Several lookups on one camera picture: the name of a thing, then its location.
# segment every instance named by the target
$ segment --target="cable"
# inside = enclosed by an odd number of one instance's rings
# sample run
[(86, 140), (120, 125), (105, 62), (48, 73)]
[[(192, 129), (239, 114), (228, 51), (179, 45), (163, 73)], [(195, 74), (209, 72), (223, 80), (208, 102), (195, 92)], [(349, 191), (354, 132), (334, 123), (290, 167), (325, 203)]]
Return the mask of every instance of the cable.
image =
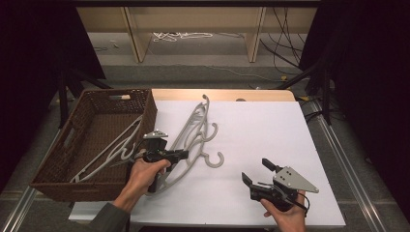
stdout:
[(304, 44), (306, 43), (306, 42), (304, 41), (304, 39), (302, 39), (301, 34), (298, 33), (298, 37), (299, 37), (299, 39), (301, 39), (302, 43), (304, 43)]
[(334, 112), (334, 113), (339, 113), (339, 114), (341, 114), (340, 115), (340, 117), (336, 117), (336, 116), (333, 116), (333, 115), (329, 115), (331, 118), (333, 118), (333, 119), (336, 119), (336, 120), (339, 120), (339, 121), (341, 121), (341, 122), (345, 122), (346, 121), (346, 118), (345, 118), (345, 116), (344, 116), (344, 113), (343, 113), (343, 111), (340, 109), (340, 107), (339, 107), (339, 105), (338, 105), (338, 101), (337, 101), (337, 96), (336, 96), (336, 94), (334, 93), (334, 92), (332, 92), (332, 91), (330, 91), (330, 97), (329, 97), (329, 104), (330, 104), (330, 106), (332, 106), (333, 108), (331, 109), (331, 111), (330, 112)]
[(153, 42), (158, 41), (168, 41), (168, 42), (177, 42), (177, 38), (179, 39), (200, 39), (200, 38), (207, 38), (213, 37), (211, 33), (153, 33), (156, 38), (153, 38)]
[(239, 33), (216, 33), (221, 36), (233, 37), (233, 38), (243, 38), (244, 36)]
[(288, 63), (289, 65), (299, 69), (299, 67), (297, 65), (295, 65), (294, 63), (292, 63), (291, 61), (287, 60), (286, 58), (284, 58), (283, 56), (279, 55), (276, 53), (276, 50), (273, 51), (271, 48), (269, 48), (265, 43), (263, 43), (262, 40), (260, 40), (260, 42), (262, 43), (263, 46), (265, 46), (265, 48), (270, 51), (271, 53), (273, 53), (274, 55), (276, 55), (277, 57), (279, 57), (281, 60), (283, 60), (284, 62)]
[[(282, 33), (280, 33), (280, 36), (279, 36), (279, 39), (278, 39), (278, 43), (280, 42), (280, 39), (281, 39), (282, 34), (283, 34), (283, 30), (282, 30)], [(275, 46), (275, 50), (273, 51), (273, 53), (274, 53), (274, 67), (275, 67), (275, 69), (276, 69), (277, 71), (279, 71), (280, 73), (292, 74), (292, 73), (289, 73), (289, 72), (281, 71), (281, 70), (278, 68), (277, 64), (276, 64), (276, 56), (278, 56), (278, 54), (277, 54), (278, 43), (277, 43), (277, 45)]]
[[(156, 61), (157, 61), (160, 65), (163, 65), (163, 66), (188, 66), (188, 65), (184, 65), (184, 64), (168, 64), (168, 65), (167, 65), (167, 64), (164, 64), (164, 63), (162, 63), (160, 60), (157, 59), (156, 54), (154, 54), (154, 52), (152, 52), (152, 50), (151, 50), (150, 48), (148, 48), (148, 51), (154, 56), (154, 59), (156, 59)], [(212, 69), (212, 70), (227, 71), (227, 72), (231, 72), (231, 73), (234, 73), (234, 74), (236, 74), (236, 75), (239, 75), (239, 76), (255, 76), (255, 77), (259, 77), (259, 78), (261, 78), (261, 79), (265, 79), (265, 80), (269, 80), (269, 81), (282, 82), (282, 80), (273, 80), (273, 79), (270, 79), (270, 78), (268, 78), (268, 77), (264, 77), (264, 76), (261, 76), (261, 75), (258, 75), (258, 74), (243, 74), (243, 73), (234, 72), (234, 71), (232, 71), (232, 70), (230, 70), (230, 69), (218, 68), (218, 67), (214, 67), (214, 66), (202, 66), (202, 67), (206, 67), (206, 68)]]
[(307, 101), (303, 100), (303, 102), (301, 103), (301, 107), (304, 106), (304, 105), (307, 104), (307, 103), (313, 102), (313, 101), (315, 101), (315, 100), (320, 100), (320, 99), (321, 99), (321, 98), (318, 97), (318, 98), (309, 99), (309, 100), (307, 100)]
[(317, 116), (319, 116), (319, 115), (322, 114), (322, 113), (323, 113), (323, 111), (320, 110), (320, 111), (316, 111), (316, 112), (313, 112), (313, 113), (309, 113), (309, 114), (305, 115), (304, 117), (305, 117), (305, 119), (306, 119), (306, 121), (307, 121), (307, 123), (308, 123), (312, 118), (317, 117)]
[(106, 46), (94, 46), (94, 51), (104, 51), (108, 50), (108, 47)]
[(275, 41), (274, 38), (272, 38), (271, 33), (268, 33), (268, 36), (269, 36), (269, 38), (271, 39), (271, 41), (272, 41), (273, 43), (275, 43), (275, 44), (277, 44), (277, 45), (279, 45), (279, 46), (286, 47), (286, 48), (290, 48), (290, 49), (295, 49), (295, 50), (298, 50), (298, 51), (302, 51), (301, 49), (298, 49), (298, 48), (295, 48), (295, 47), (292, 47), (292, 46), (283, 45), (283, 44), (281, 44), (281, 43)]
[(296, 102), (304, 101), (304, 99), (302, 99), (301, 97), (295, 97), (295, 101), (296, 101)]
[(276, 51), (277, 48), (278, 48), (278, 44), (280, 43), (281, 36), (284, 35), (284, 37), (288, 40), (288, 42), (289, 42), (289, 44), (290, 44), (290, 47), (291, 47), (291, 49), (292, 49), (292, 53), (293, 53), (293, 55), (294, 55), (296, 61), (299, 62), (299, 61), (300, 61), (300, 57), (299, 57), (298, 53), (296, 52), (296, 48), (293, 46), (292, 40), (291, 40), (291, 38), (290, 38), (289, 25), (288, 25), (288, 23), (287, 23), (287, 12), (288, 12), (288, 8), (284, 8), (284, 21), (283, 21), (283, 24), (280, 22), (280, 19), (279, 19), (279, 17), (278, 17), (278, 14), (277, 14), (275, 8), (273, 8), (273, 10), (274, 10), (275, 17), (277, 18), (277, 21), (278, 21), (278, 24), (279, 24), (280, 30), (281, 30), (281, 32), (280, 32), (280, 37), (279, 37), (279, 40), (278, 40), (277, 47), (276, 47), (275, 51)]
[(308, 214), (308, 210), (310, 209), (310, 201), (308, 200), (308, 198), (307, 198), (304, 194), (301, 194), (301, 193), (299, 193), (299, 192), (298, 192), (298, 194), (299, 194), (299, 195), (302, 195), (302, 196), (305, 198), (305, 200), (307, 201), (307, 207), (306, 207), (306, 209), (305, 209), (305, 217), (306, 217), (307, 214)]

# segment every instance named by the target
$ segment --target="white board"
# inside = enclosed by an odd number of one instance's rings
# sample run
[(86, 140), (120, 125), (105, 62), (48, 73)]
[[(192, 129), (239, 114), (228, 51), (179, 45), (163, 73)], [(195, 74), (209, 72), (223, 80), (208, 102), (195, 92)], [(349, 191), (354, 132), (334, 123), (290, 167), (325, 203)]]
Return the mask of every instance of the white board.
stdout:
[[(168, 147), (199, 101), (156, 101), (156, 129), (169, 134)], [(205, 144), (204, 152), (219, 168), (199, 158), (191, 171), (167, 191), (143, 196), (132, 211), (132, 222), (173, 226), (269, 227), (262, 205), (250, 200), (242, 182), (245, 172), (255, 183), (272, 183), (273, 173), (262, 165), (266, 158), (280, 166), (291, 166), (316, 187), (307, 193), (310, 209), (306, 224), (313, 227), (345, 225), (335, 196), (317, 155), (305, 118), (297, 102), (213, 101), (208, 113), (210, 126), (217, 123), (217, 136)], [(185, 169), (178, 164), (171, 175)], [(91, 220), (105, 202), (75, 203), (71, 220)]]

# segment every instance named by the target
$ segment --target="white cable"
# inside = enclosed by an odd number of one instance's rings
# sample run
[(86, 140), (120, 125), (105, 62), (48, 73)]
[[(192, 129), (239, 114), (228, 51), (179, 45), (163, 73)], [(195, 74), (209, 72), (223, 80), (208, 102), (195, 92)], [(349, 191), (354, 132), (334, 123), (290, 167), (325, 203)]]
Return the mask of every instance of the white cable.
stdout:
[[(148, 51), (153, 55), (154, 59), (162, 66), (188, 66), (189, 67), (189, 65), (178, 64), (178, 63), (176, 63), (176, 64), (164, 64), (163, 62), (161, 62), (157, 58), (157, 55), (154, 54), (154, 52), (152, 52), (152, 50), (149, 47), (148, 47)], [(261, 79), (266, 79), (266, 80), (270, 80), (270, 81), (274, 81), (274, 82), (283, 82), (282, 80), (273, 80), (273, 79), (270, 79), (268, 77), (264, 77), (264, 76), (258, 75), (258, 74), (242, 74), (242, 73), (234, 72), (230, 69), (218, 68), (218, 67), (215, 67), (215, 66), (200, 66), (200, 67), (206, 67), (206, 68), (212, 69), (212, 70), (228, 71), (228, 72), (234, 73), (234, 74), (239, 75), (239, 76), (254, 76), (254, 77), (259, 77)]]
[(242, 34), (239, 33), (217, 33), (218, 35), (221, 36), (226, 36), (226, 37), (233, 37), (233, 38), (244, 38)]
[(168, 41), (168, 42), (177, 42), (177, 38), (179, 39), (201, 39), (201, 38), (209, 38), (213, 37), (211, 33), (153, 33), (156, 38), (153, 38), (153, 42), (159, 41)]

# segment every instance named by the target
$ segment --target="brown basket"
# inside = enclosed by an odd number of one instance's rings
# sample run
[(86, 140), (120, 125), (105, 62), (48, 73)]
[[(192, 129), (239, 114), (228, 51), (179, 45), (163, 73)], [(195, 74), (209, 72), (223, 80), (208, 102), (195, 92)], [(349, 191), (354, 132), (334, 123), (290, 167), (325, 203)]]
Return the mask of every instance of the brown basket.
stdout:
[[(70, 180), (141, 114), (137, 141), (154, 130), (157, 107), (151, 90), (84, 91), (30, 186), (56, 201), (115, 199), (126, 183), (126, 164), (107, 166), (81, 183)], [(131, 133), (124, 134), (81, 176), (104, 163), (111, 149)]]

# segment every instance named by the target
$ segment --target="human hand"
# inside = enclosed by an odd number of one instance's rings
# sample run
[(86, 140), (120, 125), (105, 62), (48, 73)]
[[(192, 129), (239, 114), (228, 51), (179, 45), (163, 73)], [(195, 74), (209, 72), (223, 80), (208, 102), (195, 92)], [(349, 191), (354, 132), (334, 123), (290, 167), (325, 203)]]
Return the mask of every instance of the human hand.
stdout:
[(129, 181), (114, 200), (113, 205), (130, 213), (139, 198), (148, 191), (148, 187), (154, 182), (156, 174), (158, 172), (163, 174), (164, 169), (170, 165), (171, 163), (166, 159), (158, 162), (137, 159), (132, 166)]
[[(296, 201), (302, 205), (305, 204), (305, 192), (300, 190)], [(305, 231), (305, 210), (301, 207), (293, 206), (290, 210), (282, 212), (274, 204), (266, 199), (261, 199), (260, 203), (265, 207), (267, 212), (264, 217), (273, 216), (281, 232), (300, 232)]]

